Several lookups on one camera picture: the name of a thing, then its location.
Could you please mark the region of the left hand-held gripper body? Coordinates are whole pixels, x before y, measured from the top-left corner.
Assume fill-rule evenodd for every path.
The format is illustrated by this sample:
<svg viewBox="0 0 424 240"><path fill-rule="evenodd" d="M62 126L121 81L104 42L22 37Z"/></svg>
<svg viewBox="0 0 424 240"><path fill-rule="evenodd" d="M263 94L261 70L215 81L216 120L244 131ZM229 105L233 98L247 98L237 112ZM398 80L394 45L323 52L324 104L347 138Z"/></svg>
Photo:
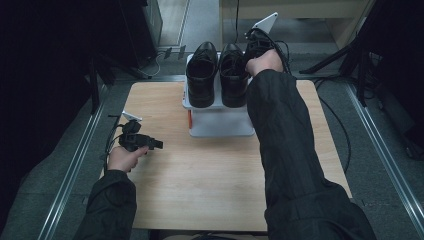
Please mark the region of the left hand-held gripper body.
<svg viewBox="0 0 424 240"><path fill-rule="evenodd" d="M122 111L122 115L127 120L127 123L122 126L122 134L119 136L118 143L130 152L134 152L144 146L153 150L156 147L156 140L148 135L139 134L142 118L125 110Z"/></svg>

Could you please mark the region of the black tripod stand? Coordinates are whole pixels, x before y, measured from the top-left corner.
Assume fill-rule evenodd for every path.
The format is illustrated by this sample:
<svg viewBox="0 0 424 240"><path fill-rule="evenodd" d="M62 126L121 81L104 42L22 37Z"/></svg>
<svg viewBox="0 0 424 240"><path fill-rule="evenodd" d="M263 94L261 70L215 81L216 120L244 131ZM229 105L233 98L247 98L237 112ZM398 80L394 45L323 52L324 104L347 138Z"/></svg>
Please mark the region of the black tripod stand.
<svg viewBox="0 0 424 240"><path fill-rule="evenodd" d="M347 44L345 47L341 48L329 57L326 57L319 63L305 70L301 70L300 74L315 73L330 63L333 63L340 58L344 58L339 67L338 73L340 76L350 76L355 69L358 69L356 97L361 105L365 107L365 78L370 63L370 46L372 45L373 32L376 29L376 26L376 20L368 17L351 43Z"/></svg>

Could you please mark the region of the person's left hand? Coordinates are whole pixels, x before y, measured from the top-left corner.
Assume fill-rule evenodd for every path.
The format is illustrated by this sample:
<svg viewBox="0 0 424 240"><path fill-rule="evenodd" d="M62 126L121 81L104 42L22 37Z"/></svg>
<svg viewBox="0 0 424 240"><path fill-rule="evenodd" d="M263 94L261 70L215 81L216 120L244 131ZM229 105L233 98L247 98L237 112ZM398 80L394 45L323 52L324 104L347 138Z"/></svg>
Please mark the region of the person's left hand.
<svg viewBox="0 0 424 240"><path fill-rule="evenodd" d="M137 166L138 160L146 155L148 151L149 148L147 146L138 148L133 152L129 152L121 146L114 147L109 154L107 169L128 173Z"/></svg>

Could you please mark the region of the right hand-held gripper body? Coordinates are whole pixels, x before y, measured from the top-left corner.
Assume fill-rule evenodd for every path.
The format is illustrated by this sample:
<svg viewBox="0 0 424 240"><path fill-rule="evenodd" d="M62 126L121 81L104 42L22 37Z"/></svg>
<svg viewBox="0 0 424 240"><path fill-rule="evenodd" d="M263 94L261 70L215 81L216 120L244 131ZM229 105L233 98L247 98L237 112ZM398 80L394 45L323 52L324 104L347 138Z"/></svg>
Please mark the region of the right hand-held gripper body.
<svg viewBox="0 0 424 240"><path fill-rule="evenodd" d="M253 58L262 56L265 52L274 48L273 40L269 37L278 13L274 12L262 20L256 22L253 27L245 34L247 46L244 52L244 60L249 61Z"/></svg>

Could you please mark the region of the white shoe rack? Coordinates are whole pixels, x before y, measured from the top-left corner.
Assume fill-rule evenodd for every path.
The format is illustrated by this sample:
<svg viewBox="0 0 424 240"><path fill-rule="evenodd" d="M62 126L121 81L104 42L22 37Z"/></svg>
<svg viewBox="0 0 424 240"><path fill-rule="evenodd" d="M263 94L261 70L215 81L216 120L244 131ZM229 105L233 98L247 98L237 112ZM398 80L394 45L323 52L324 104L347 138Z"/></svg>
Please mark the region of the white shoe rack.
<svg viewBox="0 0 424 240"><path fill-rule="evenodd" d="M250 137L255 133L247 107L229 108L222 103L219 73L214 78L214 102L206 108L195 108L189 102L188 79L184 81L183 107L189 112L189 134L199 138Z"/></svg>

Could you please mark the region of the person's right hand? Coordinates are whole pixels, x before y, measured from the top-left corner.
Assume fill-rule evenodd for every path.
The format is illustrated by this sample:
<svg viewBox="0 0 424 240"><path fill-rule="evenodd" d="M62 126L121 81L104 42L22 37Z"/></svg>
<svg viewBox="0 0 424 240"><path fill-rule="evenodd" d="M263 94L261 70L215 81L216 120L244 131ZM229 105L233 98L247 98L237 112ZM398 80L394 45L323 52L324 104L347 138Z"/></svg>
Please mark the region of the person's right hand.
<svg viewBox="0 0 424 240"><path fill-rule="evenodd" d="M246 64L246 71L251 76L256 76L264 70L274 70L282 72L284 70L283 62L276 50L271 49L257 58L250 59Z"/></svg>

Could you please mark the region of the wooden cabinet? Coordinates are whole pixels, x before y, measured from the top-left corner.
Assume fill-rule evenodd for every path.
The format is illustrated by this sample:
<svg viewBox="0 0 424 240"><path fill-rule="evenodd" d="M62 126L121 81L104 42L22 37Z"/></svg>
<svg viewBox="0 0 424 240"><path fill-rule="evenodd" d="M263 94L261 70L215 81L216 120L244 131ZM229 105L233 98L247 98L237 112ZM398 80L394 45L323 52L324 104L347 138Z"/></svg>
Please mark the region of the wooden cabinet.
<svg viewBox="0 0 424 240"><path fill-rule="evenodd" d="M219 0L222 19L262 19L273 12L280 18L325 19L337 46L349 44L359 32L376 0Z"/></svg>

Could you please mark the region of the metal floor rail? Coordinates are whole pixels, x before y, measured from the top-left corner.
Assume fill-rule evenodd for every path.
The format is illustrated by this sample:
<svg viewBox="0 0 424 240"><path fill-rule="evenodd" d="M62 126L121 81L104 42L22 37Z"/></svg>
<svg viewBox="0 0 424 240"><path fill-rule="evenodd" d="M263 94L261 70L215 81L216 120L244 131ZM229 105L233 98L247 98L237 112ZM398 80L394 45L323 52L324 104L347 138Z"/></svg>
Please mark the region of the metal floor rail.
<svg viewBox="0 0 424 240"><path fill-rule="evenodd" d="M77 145L77 149L73 154L66 174L62 180L60 188L50 206L49 212L37 237L37 240L52 240L54 236L58 223L75 185L78 173L88 150L88 146L103 113L104 101L107 99L109 92L109 88L103 84L100 88L100 105L89 118L83 135Z"/></svg>
<svg viewBox="0 0 424 240"><path fill-rule="evenodd" d="M424 240L424 207L417 199L404 175L401 173L401 169L378 130L368 108L364 107L357 99L354 85L346 84L345 89L417 234L421 240Z"/></svg>

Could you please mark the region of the black leather shoe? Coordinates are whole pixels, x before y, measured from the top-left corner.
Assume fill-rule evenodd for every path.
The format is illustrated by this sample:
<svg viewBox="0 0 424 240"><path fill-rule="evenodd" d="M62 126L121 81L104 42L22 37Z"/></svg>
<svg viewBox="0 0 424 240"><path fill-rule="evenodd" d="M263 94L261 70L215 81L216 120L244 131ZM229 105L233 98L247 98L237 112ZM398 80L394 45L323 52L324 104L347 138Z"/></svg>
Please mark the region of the black leather shoe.
<svg viewBox="0 0 424 240"><path fill-rule="evenodd" d="M203 42L186 67L189 102L193 107L206 108L214 102L214 79L218 56L215 46Z"/></svg>
<svg viewBox="0 0 424 240"><path fill-rule="evenodd" d="M220 54L219 75L222 103L230 108L246 104L249 75L245 71L242 50L234 43L227 44Z"/></svg>

